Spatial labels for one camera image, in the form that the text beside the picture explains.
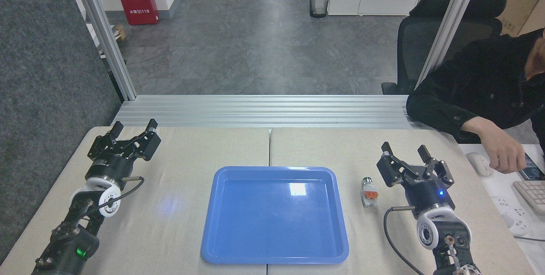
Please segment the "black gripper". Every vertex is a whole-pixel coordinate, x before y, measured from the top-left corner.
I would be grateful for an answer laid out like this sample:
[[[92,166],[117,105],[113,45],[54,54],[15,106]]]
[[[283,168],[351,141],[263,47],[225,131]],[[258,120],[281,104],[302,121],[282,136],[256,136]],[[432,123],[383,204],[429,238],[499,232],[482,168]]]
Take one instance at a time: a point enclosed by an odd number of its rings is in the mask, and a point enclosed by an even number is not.
[[[85,179],[101,178],[109,180],[117,186],[125,186],[123,178],[129,177],[134,167],[136,158],[150,161],[161,143],[161,138],[155,129],[158,123],[150,119],[146,130],[140,135],[133,137],[127,143],[121,143],[120,155],[100,155],[103,152],[111,151],[114,148],[117,137],[119,137],[124,126],[116,121],[114,126],[105,135],[97,136],[88,152],[88,157],[93,160]]]
[[[416,172],[410,166],[393,155],[393,151],[387,141],[381,146],[383,154],[376,163],[387,187],[404,183],[407,203],[414,206],[413,215],[442,206],[453,208],[453,201],[447,189],[455,183],[452,174],[443,160],[432,157],[425,145],[421,145],[417,151],[425,164],[424,172],[416,178]]]

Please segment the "person's hand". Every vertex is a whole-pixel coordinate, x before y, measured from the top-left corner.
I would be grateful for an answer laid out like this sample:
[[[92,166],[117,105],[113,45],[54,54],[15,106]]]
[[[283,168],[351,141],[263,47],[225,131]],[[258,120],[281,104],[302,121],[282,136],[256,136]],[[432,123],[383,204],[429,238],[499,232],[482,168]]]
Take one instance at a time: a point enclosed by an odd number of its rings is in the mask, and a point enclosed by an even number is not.
[[[522,145],[505,131],[489,129],[479,137],[489,157],[489,166],[497,172],[509,174],[526,168]]]

